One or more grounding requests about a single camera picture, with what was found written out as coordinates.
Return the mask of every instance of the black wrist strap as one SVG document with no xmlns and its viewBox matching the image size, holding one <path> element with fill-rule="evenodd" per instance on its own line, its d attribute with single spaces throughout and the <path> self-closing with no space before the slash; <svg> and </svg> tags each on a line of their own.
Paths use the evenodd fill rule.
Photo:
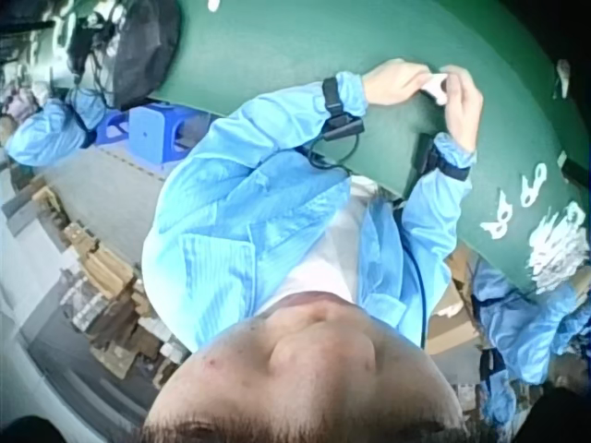
<svg viewBox="0 0 591 443">
<path fill-rule="evenodd" d="M 344 105 L 339 97 L 339 84 L 335 77 L 326 78 L 322 82 L 324 106 L 331 115 L 322 128 L 322 138 L 326 141 L 349 136 L 357 136 L 365 131 L 363 120 L 353 117 L 344 111 Z"/>
<path fill-rule="evenodd" d="M 441 155 L 434 143 L 434 138 L 427 134 L 421 134 L 419 144 L 422 145 L 425 151 L 422 166 L 419 168 L 421 175 L 430 173 L 435 169 L 439 169 L 442 174 L 454 178 L 461 182 L 465 182 L 470 174 L 470 168 L 458 168 L 447 162 Z"/>
</svg>

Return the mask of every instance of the hand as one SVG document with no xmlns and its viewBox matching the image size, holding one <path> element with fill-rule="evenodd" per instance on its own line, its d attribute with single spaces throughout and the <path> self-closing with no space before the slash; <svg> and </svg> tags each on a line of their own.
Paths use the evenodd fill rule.
<svg viewBox="0 0 591 443">
<path fill-rule="evenodd" d="M 470 73 L 458 66 L 446 66 L 441 72 L 449 74 L 446 83 L 447 105 L 445 122 L 452 138 L 466 152 L 476 150 L 478 124 L 483 97 Z"/>
<path fill-rule="evenodd" d="M 407 101 L 430 79 L 427 66 L 395 58 L 363 76 L 363 89 L 369 104 L 390 105 Z"/>
</svg>

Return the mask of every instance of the pile of white items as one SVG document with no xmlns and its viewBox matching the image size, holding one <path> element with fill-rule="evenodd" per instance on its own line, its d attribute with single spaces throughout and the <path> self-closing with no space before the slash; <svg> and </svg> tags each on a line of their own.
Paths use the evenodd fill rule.
<svg viewBox="0 0 591 443">
<path fill-rule="evenodd" d="M 582 227 L 585 213 L 576 202 L 571 202 L 552 218 L 545 216 L 529 237 L 532 253 L 527 265 L 536 282 L 536 293 L 555 289 L 571 277 L 589 257 L 586 230 Z"/>
</svg>

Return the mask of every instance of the cuff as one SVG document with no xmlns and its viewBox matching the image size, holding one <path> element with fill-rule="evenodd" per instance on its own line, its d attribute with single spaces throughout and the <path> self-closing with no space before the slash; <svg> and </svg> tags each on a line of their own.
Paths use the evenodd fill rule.
<svg viewBox="0 0 591 443">
<path fill-rule="evenodd" d="M 470 168 L 476 163 L 476 153 L 468 153 L 453 140 L 446 132 L 440 132 L 435 137 L 435 146 L 446 162 L 456 168 Z"/>
<path fill-rule="evenodd" d="M 361 76 L 348 71 L 336 75 L 339 84 L 339 97 L 344 105 L 344 110 L 355 117 L 362 117 L 366 114 L 368 101 L 363 91 Z"/>
</svg>

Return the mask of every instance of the white component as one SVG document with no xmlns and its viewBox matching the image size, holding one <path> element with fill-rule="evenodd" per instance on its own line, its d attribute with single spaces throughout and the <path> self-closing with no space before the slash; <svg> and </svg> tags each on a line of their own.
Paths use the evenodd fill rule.
<svg viewBox="0 0 591 443">
<path fill-rule="evenodd" d="M 562 166 L 564 166 L 564 163 L 566 162 L 566 152 L 561 152 L 561 155 L 558 156 L 558 160 L 556 161 L 556 163 L 558 164 L 558 167 L 562 169 Z"/>
<path fill-rule="evenodd" d="M 219 7 L 220 7 L 220 0 L 208 0 L 208 2 L 207 2 L 207 8 L 211 12 L 217 11 Z"/>
<path fill-rule="evenodd" d="M 539 190 L 548 179 L 548 168 L 545 163 L 539 163 L 536 166 L 536 176 L 534 177 L 534 183 L 530 187 L 529 182 L 525 175 L 521 177 L 521 206 L 529 208 L 537 200 Z"/>
<path fill-rule="evenodd" d="M 569 94 L 569 84 L 571 82 L 571 64 L 568 60 L 561 59 L 556 64 L 556 72 L 561 82 L 561 95 L 566 99 Z"/>
<path fill-rule="evenodd" d="M 424 92 L 433 97 L 439 106 L 445 106 L 447 104 L 447 93 L 443 90 L 442 86 L 447 77 L 447 74 L 433 74 L 431 80 L 421 88 Z"/>
<path fill-rule="evenodd" d="M 561 214 L 543 217 L 529 237 L 532 252 L 527 265 L 537 293 L 555 289 L 588 258 L 589 244 L 582 227 L 585 213 L 576 202 L 571 202 Z"/>
<path fill-rule="evenodd" d="M 499 223 L 507 224 L 513 216 L 513 205 L 507 203 L 507 196 L 501 191 L 499 195 L 499 207 L 497 208 L 497 220 Z"/>
<path fill-rule="evenodd" d="M 507 223 L 502 221 L 480 223 L 480 227 L 490 233 L 493 240 L 499 240 L 507 234 Z"/>
</svg>

